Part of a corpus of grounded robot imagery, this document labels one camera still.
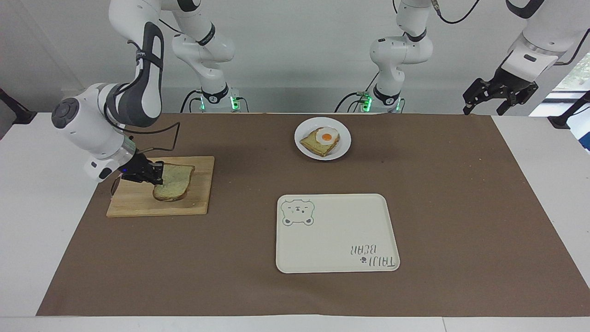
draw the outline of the egg white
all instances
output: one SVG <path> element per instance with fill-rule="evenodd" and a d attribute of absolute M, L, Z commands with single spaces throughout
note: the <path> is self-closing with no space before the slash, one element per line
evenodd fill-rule
<path fill-rule="evenodd" d="M 329 141 L 324 141 L 322 139 L 322 136 L 324 134 L 330 134 L 332 136 L 332 139 L 329 140 Z M 334 128 L 324 127 L 324 128 L 322 128 L 322 129 L 320 129 L 320 130 L 317 131 L 317 133 L 316 133 L 316 141 L 319 144 L 322 144 L 322 145 L 331 145 L 331 144 L 334 144 L 336 138 L 338 138 L 338 135 L 339 135 L 338 134 L 338 131 L 335 130 Z"/>

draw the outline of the white wall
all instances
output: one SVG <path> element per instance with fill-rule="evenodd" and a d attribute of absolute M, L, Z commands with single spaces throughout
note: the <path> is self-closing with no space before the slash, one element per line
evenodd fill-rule
<path fill-rule="evenodd" d="M 372 41 L 401 35 L 389 0 L 202 3 L 217 31 L 235 41 L 235 59 L 222 65 L 227 79 L 259 112 L 331 111 L 346 92 L 363 90 L 376 73 L 368 55 Z M 472 3 L 444 1 L 441 10 L 456 19 Z M 109 0 L 3 0 L 0 6 L 0 86 L 31 109 L 50 110 L 60 90 L 132 78 L 135 49 L 110 26 Z M 175 25 L 170 13 L 163 19 Z M 524 26 L 501 0 L 481 1 L 457 25 L 442 23 L 432 11 L 431 60 L 404 66 L 406 112 L 461 113 L 463 91 L 478 77 L 491 78 Z M 170 40 L 172 32 L 162 30 Z M 587 43 L 579 57 L 589 49 Z M 179 96 L 199 83 L 170 47 L 165 63 L 165 109 L 176 110 Z M 528 115 L 572 67 L 550 69 L 538 80 L 537 95 L 510 114 Z M 493 114 L 499 103 L 479 105 L 476 113 Z"/>

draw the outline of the bear illustration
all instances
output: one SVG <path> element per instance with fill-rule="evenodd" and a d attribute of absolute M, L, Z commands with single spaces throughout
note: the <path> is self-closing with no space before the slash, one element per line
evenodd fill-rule
<path fill-rule="evenodd" d="M 316 206 L 311 201 L 292 200 L 281 204 L 283 212 L 283 224 L 291 226 L 293 223 L 304 223 L 307 226 L 313 224 L 313 210 Z"/>

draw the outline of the white robotic arm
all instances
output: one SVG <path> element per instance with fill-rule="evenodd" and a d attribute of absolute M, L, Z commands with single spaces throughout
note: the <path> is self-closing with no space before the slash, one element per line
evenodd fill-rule
<path fill-rule="evenodd" d="M 94 84 L 82 94 L 64 99 L 51 116 L 59 133 L 90 153 L 84 169 L 96 181 L 103 181 L 118 169 L 125 180 L 162 183 L 163 164 L 151 162 L 140 153 L 135 143 L 124 135 L 123 131 L 128 131 L 124 126 L 151 126 L 162 111 L 164 40 L 156 25 L 161 10 L 173 11 L 181 28 L 198 35 L 204 31 L 200 27 L 206 21 L 200 16 L 199 5 L 194 0 L 111 0 L 112 26 L 137 48 L 135 78 L 131 83 Z M 233 45 L 215 35 L 211 22 L 208 24 L 207 32 L 198 42 L 204 46 L 188 50 L 186 55 L 193 51 L 199 54 L 197 58 L 229 61 L 233 57 Z M 201 80 L 205 82 L 204 94 L 205 86 L 219 92 L 216 89 L 221 86 L 221 80 L 227 86 L 223 73 L 218 70 L 215 74 L 217 85 L 206 84 L 212 81 L 209 78 Z"/>
<path fill-rule="evenodd" d="M 199 78 L 204 97 L 202 107 L 207 112 L 231 112 L 238 92 L 225 81 L 218 63 L 234 58 L 234 42 L 217 32 L 215 25 L 201 14 L 200 5 L 199 1 L 193 10 L 183 11 L 178 8 L 178 2 L 172 1 L 165 7 L 172 11 L 183 32 L 172 40 L 172 49 Z"/>
<path fill-rule="evenodd" d="M 475 80 L 463 93 L 466 115 L 475 105 L 494 98 L 505 99 L 497 108 L 499 115 L 516 104 L 526 103 L 538 89 L 537 77 L 553 66 L 590 26 L 588 0 L 530 0 L 523 8 L 509 0 L 506 4 L 514 14 L 527 19 L 526 28 L 510 46 L 494 77 L 489 82 Z"/>
<path fill-rule="evenodd" d="M 371 60 L 379 67 L 377 84 L 371 91 L 371 110 L 395 109 L 405 79 L 398 66 L 423 63 L 432 56 L 432 41 L 426 35 L 431 7 L 430 0 L 402 0 L 396 22 L 404 34 L 380 38 L 371 45 Z"/>

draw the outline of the slice of bread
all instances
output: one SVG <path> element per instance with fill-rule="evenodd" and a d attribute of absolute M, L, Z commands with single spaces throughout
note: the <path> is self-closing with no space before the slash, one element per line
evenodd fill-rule
<path fill-rule="evenodd" d="M 338 141 L 340 140 L 340 135 L 336 137 L 334 143 L 330 145 L 323 145 L 316 140 L 316 134 L 320 129 L 323 129 L 323 127 L 319 127 L 316 130 L 312 131 L 307 137 L 305 137 L 299 142 L 313 154 L 316 154 L 320 157 L 325 157 L 328 155 L 328 153 L 330 153 L 330 151 L 332 151 L 336 144 L 338 144 Z"/>
<path fill-rule="evenodd" d="M 194 166 L 164 164 L 163 184 L 153 188 L 153 197 L 159 201 L 178 201 L 186 197 Z"/>

